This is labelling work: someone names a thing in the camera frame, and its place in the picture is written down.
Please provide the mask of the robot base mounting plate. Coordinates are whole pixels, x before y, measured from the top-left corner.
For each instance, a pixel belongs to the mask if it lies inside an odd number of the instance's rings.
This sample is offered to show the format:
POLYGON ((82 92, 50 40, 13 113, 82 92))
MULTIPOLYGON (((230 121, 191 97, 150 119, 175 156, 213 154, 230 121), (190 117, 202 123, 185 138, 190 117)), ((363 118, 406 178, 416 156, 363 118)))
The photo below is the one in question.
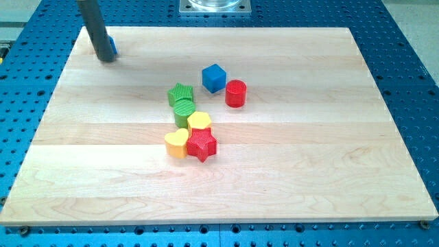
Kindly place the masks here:
POLYGON ((183 14, 225 14, 252 12, 251 0, 180 0, 179 13, 183 14))

